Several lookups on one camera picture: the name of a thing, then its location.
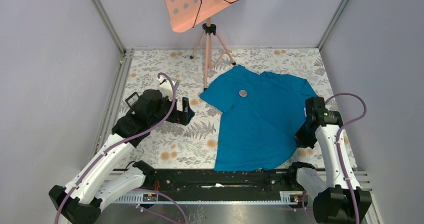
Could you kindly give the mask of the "blue t-shirt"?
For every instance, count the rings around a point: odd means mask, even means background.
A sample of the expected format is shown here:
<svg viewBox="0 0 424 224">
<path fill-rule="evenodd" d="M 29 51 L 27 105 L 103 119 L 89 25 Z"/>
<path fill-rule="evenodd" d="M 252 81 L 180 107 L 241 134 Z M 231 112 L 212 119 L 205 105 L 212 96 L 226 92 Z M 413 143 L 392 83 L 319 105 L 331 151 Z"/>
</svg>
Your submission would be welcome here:
<svg viewBox="0 0 424 224">
<path fill-rule="evenodd" d="M 241 98 L 239 90 L 248 96 Z M 295 133 L 305 120 L 305 100 L 316 92 L 307 79 L 238 65 L 200 94 L 221 112 L 215 171 L 271 170 L 297 150 Z"/>
</svg>

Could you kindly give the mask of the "round white pin badge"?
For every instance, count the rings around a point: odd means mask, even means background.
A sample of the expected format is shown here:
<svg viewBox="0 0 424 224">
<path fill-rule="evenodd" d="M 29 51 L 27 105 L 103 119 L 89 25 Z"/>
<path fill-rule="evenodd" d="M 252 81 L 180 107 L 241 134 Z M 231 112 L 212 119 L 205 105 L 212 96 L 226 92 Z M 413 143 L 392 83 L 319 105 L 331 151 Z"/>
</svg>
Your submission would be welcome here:
<svg viewBox="0 0 424 224">
<path fill-rule="evenodd" d="M 246 90 L 239 90 L 238 95 L 241 98 L 246 98 L 248 96 L 248 92 Z"/>
</svg>

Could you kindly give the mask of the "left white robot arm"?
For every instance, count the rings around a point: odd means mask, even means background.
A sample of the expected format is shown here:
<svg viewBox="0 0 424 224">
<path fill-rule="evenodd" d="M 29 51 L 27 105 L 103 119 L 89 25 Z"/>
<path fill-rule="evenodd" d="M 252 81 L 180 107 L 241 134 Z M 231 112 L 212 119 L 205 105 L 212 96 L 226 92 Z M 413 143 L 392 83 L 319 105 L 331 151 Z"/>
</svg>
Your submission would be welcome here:
<svg viewBox="0 0 424 224">
<path fill-rule="evenodd" d="M 86 167 L 65 186 L 54 185 L 48 195 L 57 213 L 55 223 L 94 223 L 100 213 L 113 201 L 132 189 L 154 188 L 158 191 L 156 171 L 144 161 L 132 166 L 108 184 L 104 181 L 125 155 L 137 148 L 143 139 L 165 121 L 188 125 L 195 113 L 187 97 L 182 98 L 182 109 L 177 109 L 174 93 L 148 89 L 136 97 L 129 110 L 112 128 L 104 145 Z"/>
</svg>

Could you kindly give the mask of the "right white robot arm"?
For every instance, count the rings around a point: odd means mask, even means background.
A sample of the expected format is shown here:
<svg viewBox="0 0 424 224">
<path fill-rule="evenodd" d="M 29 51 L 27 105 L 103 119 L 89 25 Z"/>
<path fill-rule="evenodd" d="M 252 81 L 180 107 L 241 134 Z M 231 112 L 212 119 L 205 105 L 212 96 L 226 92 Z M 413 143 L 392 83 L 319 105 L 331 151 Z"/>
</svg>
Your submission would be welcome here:
<svg viewBox="0 0 424 224">
<path fill-rule="evenodd" d="M 343 130 L 357 119 L 343 122 L 338 111 L 326 108 L 323 97 L 305 101 L 304 124 L 294 138 L 298 147 L 314 148 L 319 144 L 323 156 L 326 179 L 318 177 L 317 170 L 308 163 L 294 162 L 288 168 L 286 181 L 291 189 L 304 189 L 312 201 L 317 223 L 361 223 L 372 203 L 371 193 L 363 190 L 349 162 L 342 137 Z"/>
</svg>

